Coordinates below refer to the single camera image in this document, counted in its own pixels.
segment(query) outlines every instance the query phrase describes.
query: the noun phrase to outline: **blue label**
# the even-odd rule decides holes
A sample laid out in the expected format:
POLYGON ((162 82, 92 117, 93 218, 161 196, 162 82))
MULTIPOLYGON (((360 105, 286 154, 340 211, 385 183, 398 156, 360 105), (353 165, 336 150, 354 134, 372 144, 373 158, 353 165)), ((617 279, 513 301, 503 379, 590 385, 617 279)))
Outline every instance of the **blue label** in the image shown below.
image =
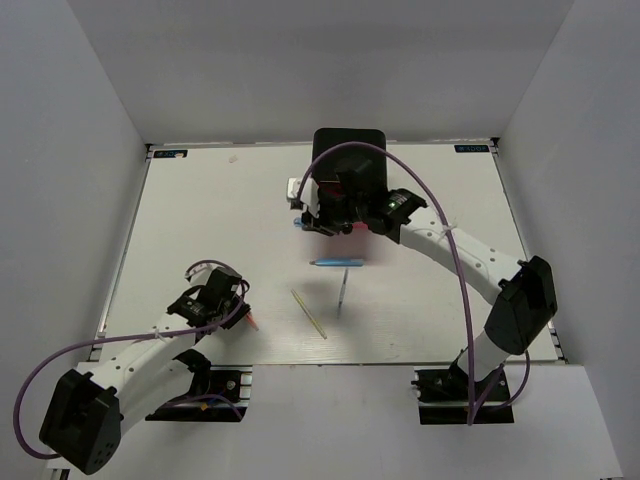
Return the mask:
POLYGON ((454 145, 458 153, 489 153, 487 145, 454 145))

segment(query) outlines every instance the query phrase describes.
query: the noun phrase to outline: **table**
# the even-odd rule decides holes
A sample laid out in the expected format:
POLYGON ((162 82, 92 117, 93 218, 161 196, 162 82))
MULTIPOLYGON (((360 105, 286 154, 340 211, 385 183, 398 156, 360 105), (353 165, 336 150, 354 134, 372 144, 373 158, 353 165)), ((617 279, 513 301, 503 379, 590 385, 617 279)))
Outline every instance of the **table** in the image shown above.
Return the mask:
MULTIPOLYGON (((452 145, 390 144, 429 185, 450 221, 488 245, 524 258, 490 153, 452 145)), ((342 269, 308 264, 308 232, 293 227, 287 178, 302 176, 311 145, 189 148, 184 158, 153 158, 121 277, 107 318, 109 336, 147 331, 188 285, 185 268, 214 258, 251 282, 247 301, 260 331, 246 324, 216 333, 221 363, 450 363, 466 344, 457 279, 418 253, 374 238, 386 261, 352 269, 342 314, 342 269), (294 288, 327 332, 323 340, 294 301, 294 288)), ((419 193, 393 163, 390 187, 419 193)), ((471 291, 474 331, 489 306, 471 291)), ((103 358, 125 344, 105 345, 103 358)), ((199 346, 206 353, 206 341, 199 346)), ((545 329, 530 348, 535 361, 557 355, 545 329)))

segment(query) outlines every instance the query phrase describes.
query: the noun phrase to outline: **sticker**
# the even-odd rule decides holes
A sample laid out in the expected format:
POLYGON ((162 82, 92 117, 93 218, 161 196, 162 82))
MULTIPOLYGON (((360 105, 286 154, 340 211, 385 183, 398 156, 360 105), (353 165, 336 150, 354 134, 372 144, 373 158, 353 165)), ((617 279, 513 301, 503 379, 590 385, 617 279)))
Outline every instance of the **sticker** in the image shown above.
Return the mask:
POLYGON ((156 150, 153 158, 184 158, 188 150, 156 150))
POLYGON ((457 153, 489 153, 487 145, 454 145, 457 153))

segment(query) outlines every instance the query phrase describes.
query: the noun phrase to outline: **cable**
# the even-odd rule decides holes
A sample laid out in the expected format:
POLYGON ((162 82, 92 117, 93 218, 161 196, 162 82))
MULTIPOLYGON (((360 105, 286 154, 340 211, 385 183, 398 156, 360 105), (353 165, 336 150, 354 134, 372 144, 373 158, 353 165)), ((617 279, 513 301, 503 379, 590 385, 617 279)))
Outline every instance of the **cable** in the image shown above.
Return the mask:
POLYGON ((304 185, 305 183, 307 183, 307 179, 311 175, 311 172, 313 171, 313 169, 321 161, 323 161, 332 153, 335 153, 338 150, 341 150, 347 147, 366 148, 373 152, 385 155, 386 157, 390 158, 395 163, 397 163, 400 167, 402 167, 404 171, 407 172, 409 176, 413 178, 416 181, 416 183, 420 185, 420 188, 422 188, 422 190, 424 190, 424 192, 427 194, 427 197, 429 197, 429 200, 431 201, 431 203, 433 204, 433 207, 438 213, 440 222, 442 223, 443 227, 445 227, 444 228, 445 236, 447 237, 447 240, 449 242, 451 255, 453 256, 453 263, 455 265, 456 274, 458 275, 458 282, 460 283, 460 293, 462 294, 462 306, 464 309, 464 320, 465 320, 465 325, 467 329, 467 349, 469 351, 469 355, 468 355, 469 363, 468 363, 468 372, 467 372, 469 377, 469 383, 468 383, 469 413, 467 415, 467 425, 471 426, 473 425, 473 410, 474 410, 476 400, 475 400, 475 381, 474 381, 475 380, 475 363, 474 363, 474 350, 473 350, 473 324, 471 323, 471 306, 469 304, 469 292, 467 291, 467 282, 464 277, 464 271, 462 269, 462 263, 460 262, 460 256, 458 255, 458 248, 456 246, 456 241, 453 238, 453 234, 451 233, 451 228, 450 228, 449 222, 447 221, 447 216, 445 215, 444 210, 440 206, 440 202, 438 202, 433 192, 431 192, 429 187, 427 187, 427 185, 420 179, 420 177, 418 177, 418 175, 413 170, 411 170, 411 168, 409 168, 407 164, 405 164, 402 160, 400 160, 395 155, 387 152, 386 150, 380 147, 376 147, 375 145, 371 145, 369 143, 346 142, 325 150, 320 155, 318 155, 315 158, 315 160, 313 160, 313 162, 311 162, 311 165, 309 165, 309 168, 307 168, 307 171, 302 176, 302 180, 300 182, 300 190, 298 190, 298 195, 296 197, 296 200, 298 202, 300 201, 300 197, 302 196, 304 185))
POLYGON ((240 308, 242 308, 242 305, 244 305, 244 295, 246 293, 245 287, 244 285, 242 285, 242 292, 240 294, 240 299, 241 301, 238 302, 238 305, 236 305, 236 307, 226 316, 224 317, 222 320, 220 320, 218 323, 213 323, 211 325, 205 325, 203 327, 198 327, 198 328, 186 328, 184 330, 172 330, 172 331, 168 331, 168 332, 163 332, 161 334, 159 333, 139 333, 139 334, 135 334, 135 335, 122 335, 119 337, 111 337, 111 338, 96 338, 93 340, 85 340, 83 342, 78 342, 78 343, 74 343, 73 345, 69 345, 61 350, 58 350, 57 352, 49 355, 47 358, 45 358, 42 362, 40 362, 34 369, 33 371, 27 376, 27 378, 25 379, 24 383, 22 384, 22 386, 20 387, 20 390, 18 391, 18 395, 16 396, 16 401, 13 405, 13 432, 15 433, 16 436, 16 440, 18 441, 18 444, 20 445, 20 447, 22 447, 22 449, 29 455, 31 455, 34 458, 38 458, 40 460, 51 460, 54 458, 60 458, 60 455, 58 454, 53 454, 53 453, 42 453, 42 452, 38 452, 37 450, 35 450, 34 448, 31 447, 31 445, 29 445, 26 441, 26 439, 24 438, 24 435, 22 433, 22 427, 20 426, 20 410, 22 409, 22 401, 24 400, 24 396, 27 393, 27 389, 29 388, 29 385, 31 385, 31 382, 33 382, 33 379, 36 378, 36 376, 42 371, 42 369, 44 369, 44 367, 46 367, 47 365, 49 365, 52 361, 54 361, 56 358, 64 355, 65 353, 69 353, 72 352, 74 350, 78 350, 80 348, 84 348, 84 347, 90 347, 92 345, 104 345, 107 343, 116 343, 116 342, 126 342, 126 341, 130 341, 130 340, 153 340, 155 338, 157 338, 158 336, 160 337, 169 337, 169 336, 180 336, 180 335, 191 335, 194 333, 202 333, 202 332, 207 332, 207 331, 215 331, 220 325, 223 325, 225 322, 229 321, 231 318, 233 318, 233 316, 240 310, 240 308))
POLYGON ((236 414, 236 417, 238 417, 240 420, 242 420, 242 413, 240 413, 240 410, 238 410, 238 407, 236 407, 233 404, 233 402, 231 400, 229 400, 228 398, 223 397, 222 395, 216 395, 215 393, 208 393, 206 395, 197 395, 195 397, 189 397, 189 398, 183 398, 181 400, 176 400, 175 402, 168 402, 168 403, 165 403, 164 405, 162 405, 162 407, 160 407, 160 408, 174 407, 174 406, 180 405, 182 403, 198 402, 200 400, 218 400, 219 402, 224 402, 227 405, 229 405, 229 407, 231 407, 231 410, 233 410, 233 413, 236 414))
POLYGON ((240 285, 244 287, 245 294, 251 289, 251 285, 249 285, 249 282, 247 282, 244 278, 240 280, 240 285))
MULTIPOLYGON (((227 391, 227 387, 225 387, 225 388, 223 388, 222 390, 220 390, 220 391, 218 392, 218 395, 224 395, 224 392, 226 392, 226 391, 227 391)), ((215 403, 216 403, 216 401, 215 401, 215 399, 213 399, 213 400, 211 400, 210 402, 207 402, 207 405, 209 405, 210 407, 212 407, 213 405, 215 405, 215 403)))
POLYGON ((501 408, 508 407, 509 405, 513 404, 513 402, 515 402, 520 397, 520 395, 522 395, 522 392, 524 391, 524 387, 527 385, 527 382, 529 381, 529 373, 531 373, 531 356, 529 355, 529 350, 525 350, 524 358, 525 358, 524 377, 522 377, 522 383, 518 387, 518 390, 506 402, 501 403, 500 405, 497 405, 495 407, 491 407, 492 410, 500 410, 501 408))
POLYGON ((198 273, 198 272, 193 272, 193 273, 190 273, 190 272, 191 270, 193 270, 196 267, 199 267, 200 265, 218 265, 219 267, 226 268, 228 270, 233 270, 235 272, 235 270, 231 268, 229 265, 227 265, 226 263, 220 262, 218 260, 199 260, 193 265, 191 265, 189 268, 187 268, 187 270, 184 272, 184 278, 188 279, 189 277, 192 277, 193 275, 198 273))
POLYGON ((485 389, 482 391, 482 393, 478 397, 478 400, 476 400, 476 403, 473 406, 473 415, 471 418, 471 422, 475 420, 476 415, 482 408, 482 405, 484 405, 484 402, 487 401, 487 397, 489 397, 489 394, 491 393, 491 391, 498 384, 498 380, 500 380, 500 375, 502 375, 503 371, 504 371, 504 363, 501 363, 500 366, 498 366, 498 368, 496 368, 496 370, 493 372, 493 375, 491 376, 489 383, 487 384, 485 389))
MULTIPOLYGON (((489 411, 496 411, 496 410, 500 410, 501 408, 508 407, 509 405, 513 404, 513 402, 515 402, 524 391, 524 387, 527 385, 527 381, 529 380, 529 373, 531 371, 531 356, 529 355, 529 350, 525 350, 524 358, 525 358, 524 377, 522 377, 522 382, 520 383, 518 390, 506 402, 501 403, 500 405, 496 405, 495 407, 489 407, 488 408, 489 411)), ((500 375, 502 374, 503 371, 504 371, 504 363, 500 364, 500 366, 494 371, 493 376, 489 381, 489 384, 485 387, 480 397, 478 397, 478 400, 476 401, 476 405, 475 405, 475 411, 473 413, 474 419, 478 414, 478 412, 480 411, 480 409, 482 408, 482 406, 484 405, 484 402, 486 402, 487 397, 489 396, 491 391, 498 384, 498 380, 500 379, 500 375)))

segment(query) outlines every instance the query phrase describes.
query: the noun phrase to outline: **white table surface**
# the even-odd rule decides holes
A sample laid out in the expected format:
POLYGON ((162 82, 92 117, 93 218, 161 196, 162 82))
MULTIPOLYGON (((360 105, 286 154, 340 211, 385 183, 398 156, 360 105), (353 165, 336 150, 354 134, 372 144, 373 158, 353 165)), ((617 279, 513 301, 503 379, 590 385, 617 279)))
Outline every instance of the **white table surface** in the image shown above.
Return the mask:
MULTIPOLYGON (((516 388, 521 366, 508 366, 516 388)), ((85 477, 518 479, 621 475, 583 367, 534 366, 508 425, 420 425, 409 366, 258 366, 241 423, 140 422, 85 477)), ((68 467, 62 460, 52 468, 68 467)))
MULTIPOLYGON (((450 221, 499 251, 524 258, 493 158, 452 145, 393 145, 433 189, 450 221)), ((466 344, 457 279, 430 259, 376 237, 384 265, 352 269, 341 318, 342 269, 308 264, 309 235, 292 226, 288 177, 301 176, 311 145, 189 149, 153 159, 126 261, 107 319, 109 336, 147 331, 188 287, 191 263, 214 258, 251 282, 247 301, 260 326, 216 333, 223 364, 448 363, 466 344), (323 340, 291 296, 295 288, 327 332, 323 340)), ((419 187, 389 163, 390 187, 419 187)), ((471 291, 474 329, 490 307, 471 291)), ((105 345, 109 358, 124 344, 105 345)), ((207 350, 206 340, 201 346, 207 350)), ((556 360, 545 329, 534 360, 556 360)))

